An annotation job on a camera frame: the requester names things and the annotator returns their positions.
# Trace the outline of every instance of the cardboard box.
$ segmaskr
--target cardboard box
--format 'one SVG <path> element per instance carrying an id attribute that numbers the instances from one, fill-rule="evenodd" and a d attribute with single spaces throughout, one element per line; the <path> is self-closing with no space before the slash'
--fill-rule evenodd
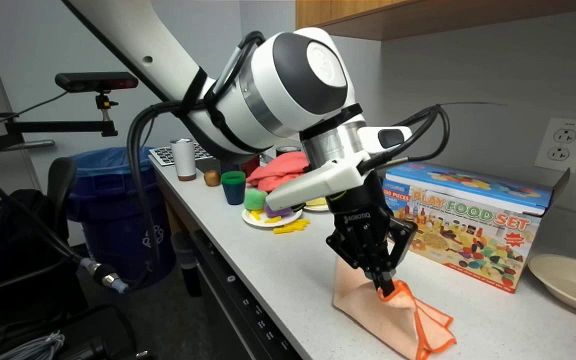
<path id="1" fill-rule="evenodd" d="M 383 194 L 395 217 L 417 223 L 411 251 L 505 291 L 515 291 L 553 200 L 548 187 L 430 163 L 390 167 Z"/>

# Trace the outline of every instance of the black bag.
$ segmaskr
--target black bag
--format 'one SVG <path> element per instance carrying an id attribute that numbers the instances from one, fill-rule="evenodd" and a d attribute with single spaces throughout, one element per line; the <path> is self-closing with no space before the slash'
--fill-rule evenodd
<path id="1" fill-rule="evenodd" d="M 52 200 L 41 192 L 15 190 L 10 197 L 61 239 L 67 238 L 65 217 L 55 216 Z M 13 283 L 0 288 L 0 329 L 20 323 L 41 328 L 86 307 L 75 265 L 40 238 L 28 214 L 0 200 L 0 283 L 10 279 Z"/>

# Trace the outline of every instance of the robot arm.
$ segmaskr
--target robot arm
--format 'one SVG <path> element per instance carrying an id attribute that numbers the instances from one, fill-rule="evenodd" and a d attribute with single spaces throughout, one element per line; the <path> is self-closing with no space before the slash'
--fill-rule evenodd
<path id="1" fill-rule="evenodd" d="M 424 115 L 401 125 L 366 125 L 346 65 L 331 38 L 317 27 L 267 40 L 252 31 L 214 79 L 165 30 L 148 0 L 64 3 L 156 96 L 182 104 L 174 114 L 218 159 L 242 161 L 300 134 L 311 172 L 273 190 L 269 207 L 326 196 L 336 217 L 328 243 L 378 288 L 392 290 L 392 271 L 413 226 L 392 219 L 371 169 L 421 134 L 410 124 Z"/>

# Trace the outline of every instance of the orange object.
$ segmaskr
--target orange object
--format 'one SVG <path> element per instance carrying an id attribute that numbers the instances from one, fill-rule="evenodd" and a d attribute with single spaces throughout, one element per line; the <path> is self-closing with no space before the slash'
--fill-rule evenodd
<path id="1" fill-rule="evenodd" d="M 256 167 L 246 182 L 261 192 L 271 192 L 278 185 L 289 182 L 291 178 L 304 173 L 307 167 L 307 157 L 304 151 L 285 151 L 265 166 Z"/>
<path id="2" fill-rule="evenodd" d="M 401 279 L 383 297 L 361 269 L 338 259 L 334 286 L 331 304 L 405 357 L 424 360 L 455 343 L 447 329 L 452 317 L 413 297 Z"/>

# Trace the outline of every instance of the green cup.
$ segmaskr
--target green cup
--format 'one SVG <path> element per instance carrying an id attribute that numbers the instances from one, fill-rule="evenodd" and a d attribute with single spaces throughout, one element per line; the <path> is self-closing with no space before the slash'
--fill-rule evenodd
<path id="1" fill-rule="evenodd" d="M 246 196 L 246 172 L 222 172 L 222 187 L 226 194 L 226 202 L 237 206 L 243 202 Z"/>

